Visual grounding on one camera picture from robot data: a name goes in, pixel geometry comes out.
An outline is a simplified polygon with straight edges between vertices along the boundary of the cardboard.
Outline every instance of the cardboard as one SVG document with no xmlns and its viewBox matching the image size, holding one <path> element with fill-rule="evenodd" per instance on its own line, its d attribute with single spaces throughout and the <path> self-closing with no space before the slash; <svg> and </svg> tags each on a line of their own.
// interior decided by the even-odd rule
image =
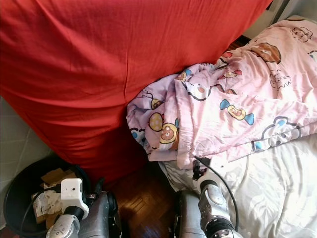
<svg viewBox="0 0 317 238">
<path fill-rule="evenodd" d="M 44 183 L 40 186 L 44 187 L 46 185 L 47 187 L 51 187 L 56 184 L 60 184 L 63 181 L 63 179 L 75 178 L 77 178 L 77 176 L 72 170 L 63 171 L 61 168 L 58 168 L 43 175 L 41 179 Z M 60 210 L 58 212 L 55 212 L 54 214 L 47 214 L 49 207 L 48 205 L 44 205 L 44 196 L 39 196 L 39 199 L 37 199 L 36 201 L 37 202 L 33 203 L 33 210 L 35 214 L 36 223 L 39 224 L 46 221 L 46 228 L 49 229 L 55 223 L 57 216 L 62 214 L 62 211 Z"/>
<path fill-rule="evenodd" d="M 52 170 L 48 172 L 46 175 L 42 176 L 41 179 L 47 184 L 52 184 L 56 181 L 59 181 L 66 175 L 67 173 L 65 173 L 61 168 L 58 168 L 57 170 Z"/>
</svg>

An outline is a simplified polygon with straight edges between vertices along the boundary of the cartoon bear print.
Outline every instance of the cartoon bear print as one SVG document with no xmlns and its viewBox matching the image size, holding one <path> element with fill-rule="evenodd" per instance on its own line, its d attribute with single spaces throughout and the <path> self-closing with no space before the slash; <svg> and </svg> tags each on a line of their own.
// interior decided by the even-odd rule
<svg viewBox="0 0 317 238">
<path fill-rule="evenodd" d="M 276 88 L 279 91 L 280 88 L 285 88 L 292 83 L 291 77 L 285 75 L 281 70 L 278 69 L 276 72 L 271 70 L 271 72 L 269 82 L 272 88 Z"/>
<path fill-rule="evenodd" d="M 251 51 L 256 53 L 258 57 L 261 57 L 265 62 L 279 64 L 282 60 L 282 56 L 278 48 L 267 42 L 251 47 Z"/>
<path fill-rule="evenodd" d="M 252 147 L 254 151 L 263 151 L 300 137 L 301 128 L 296 123 L 289 122 L 288 117 L 278 116 L 264 129 L 261 139 L 252 142 Z"/>
<path fill-rule="evenodd" d="M 178 124 L 178 119 L 176 119 L 175 124 L 165 123 L 163 125 L 159 140 L 161 144 L 169 144 L 178 140 Z"/>
<path fill-rule="evenodd" d="M 308 30 L 306 27 L 294 27 L 291 32 L 294 38 L 297 38 L 300 42 L 303 43 L 307 42 L 313 36 L 313 32 Z"/>
</svg>

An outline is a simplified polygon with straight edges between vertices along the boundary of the wall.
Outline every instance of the wall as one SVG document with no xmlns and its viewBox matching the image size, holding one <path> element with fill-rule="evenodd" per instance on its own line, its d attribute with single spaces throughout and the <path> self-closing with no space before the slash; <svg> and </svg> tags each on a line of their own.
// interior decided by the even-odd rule
<svg viewBox="0 0 317 238">
<path fill-rule="evenodd" d="M 274 0 L 269 9 L 265 10 L 243 35 L 252 39 L 265 28 L 275 23 L 288 2 L 288 0 Z"/>
<path fill-rule="evenodd" d="M 290 0 L 279 20 L 299 15 L 317 21 L 317 0 Z"/>
<path fill-rule="evenodd" d="M 0 98 L 0 229 L 5 225 L 2 208 L 10 182 L 25 167 L 50 152 L 50 148 Z"/>
</svg>

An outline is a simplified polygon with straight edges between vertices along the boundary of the cartoon character print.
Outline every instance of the cartoon character print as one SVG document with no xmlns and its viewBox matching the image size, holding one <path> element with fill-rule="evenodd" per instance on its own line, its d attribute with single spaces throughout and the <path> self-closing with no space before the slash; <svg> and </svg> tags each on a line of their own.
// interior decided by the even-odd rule
<svg viewBox="0 0 317 238">
<path fill-rule="evenodd" d="M 206 88 L 199 83 L 193 84 L 189 82 L 182 82 L 182 84 L 184 85 L 188 94 L 200 102 L 206 100 L 210 95 L 210 88 Z"/>
<path fill-rule="evenodd" d="M 153 98 L 153 94 L 149 93 L 147 90 L 143 89 L 141 92 L 143 98 Z"/>
<path fill-rule="evenodd" d="M 221 57 L 224 57 L 224 58 L 230 58 L 230 57 L 232 57 L 232 55 L 233 55 L 233 53 L 232 53 L 232 52 L 227 51 L 227 52 L 223 53 Z"/>
<path fill-rule="evenodd" d="M 161 131 L 164 123 L 164 115 L 153 113 L 149 119 L 149 126 L 153 131 Z"/>
<path fill-rule="evenodd" d="M 292 83 L 291 77 L 285 75 L 281 70 L 278 69 L 276 72 L 271 70 L 271 72 L 269 82 L 272 88 L 276 88 L 279 91 L 280 88 L 285 88 Z"/>
<path fill-rule="evenodd" d="M 230 71 L 227 71 L 224 75 L 218 77 L 218 80 L 219 79 L 224 79 L 224 78 L 233 78 L 233 77 L 236 77 L 238 75 L 242 75 L 242 71 L 237 69 L 233 72 L 230 72 Z"/>
<path fill-rule="evenodd" d="M 288 117 L 278 116 L 273 124 L 264 129 L 261 139 L 252 142 L 252 148 L 254 151 L 263 151 L 300 137 L 301 128 L 296 123 L 289 122 Z"/>
<path fill-rule="evenodd" d="M 216 84 L 216 85 L 214 85 L 214 86 L 210 86 L 210 90 L 212 89 L 212 88 L 217 88 L 220 92 L 222 92 L 222 93 L 227 93 L 227 94 L 237 94 L 233 89 L 231 89 L 231 88 L 229 88 L 228 90 L 224 90 L 223 89 L 223 87 L 222 87 L 222 85 L 220 85 L 220 84 Z"/>
<path fill-rule="evenodd" d="M 185 71 L 183 71 L 182 73 L 180 73 L 177 77 L 176 77 L 176 80 L 179 80 L 181 82 L 185 82 L 186 81 L 186 77 L 188 75 L 191 75 L 192 72 L 190 69 L 186 69 Z"/>
<path fill-rule="evenodd" d="M 158 99 L 152 99 L 151 101 L 151 108 L 154 110 L 155 108 L 159 107 L 163 102 Z"/>
<path fill-rule="evenodd" d="M 308 30 L 306 27 L 294 27 L 291 32 L 294 38 L 297 38 L 300 42 L 303 43 L 307 42 L 313 36 L 313 32 Z"/>
<path fill-rule="evenodd" d="M 145 142 L 145 129 L 139 129 L 139 128 L 131 128 L 130 129 L 131 134 L 133 136 L 133 138 L 142 146 L 144 145 Z"/>
<path fill-rule="evenodd" d="M 251 51 L 261 57 L 265 62 L 279 64 L 282 60 L 281 53 L 276 46 L 269 43 L 260 43 L 251 47 Z"/>
<path fill-rule="evenodd" d="M 154 110 L 157 107 L 159 107 L 163 102 L 159 99 L 153 98 L 153 94 L 149 93 L 147 90 L 143 89 L 142 90 L 142 98 L 152 98 L 151 100 L 151 109 Z"/>
<path fill-rule="evenodd" d="M 308 54 L 317 63 L 317 51 L 310 51 Z"/>
<path fill-rule="evenodd" d="M 229 113 L 230 116 L 237 120 L 245 120 L 247 124 L 253 125 L 254 123 L 254 115 L 253 113 L 251 114 L 246 114 L 246 111 L 243 109 L 238 109 L 234 105 L 230 104 L 228 100 L 223 99 L 220 103 L 220 109 L 226 109 Z"/>
<path fill-rule="evenodd" d="M 165 123 L 162 127 L 161 136 L 159 142 L 161 144 L 169 144 L 176 141 L 178 137 L 178 119 L 175 120 L 175 124 Z"/>
<path fill-rule="evenodd" d="M 222 58 L 219 58 L 216 62 L 216 64 L 214 65 L 215 69 L 221 69 L 221 68 L 225 68 L 228 66 L 228 63 L 226 61 L 224 61 Z"/>
</svg>

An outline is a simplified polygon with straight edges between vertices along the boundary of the floor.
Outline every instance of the floor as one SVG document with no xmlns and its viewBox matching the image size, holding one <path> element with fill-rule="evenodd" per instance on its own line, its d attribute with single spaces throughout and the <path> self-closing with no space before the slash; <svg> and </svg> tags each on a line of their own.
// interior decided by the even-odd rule
<svg viewBox="0 0 317 238">
<path fill-rule="evenodd" d="M 245 45 L 239 38 L 227 50 Z M 143 168 L 106 186 L 117 199 L 120 216 L 129 227 L 131 238 L 169 238 L 174 221 L 175 192 L 169 186 L 157 163 Z M 1 238 L 18 238 L 8 228 L 0 231 Z"/>
</svg>

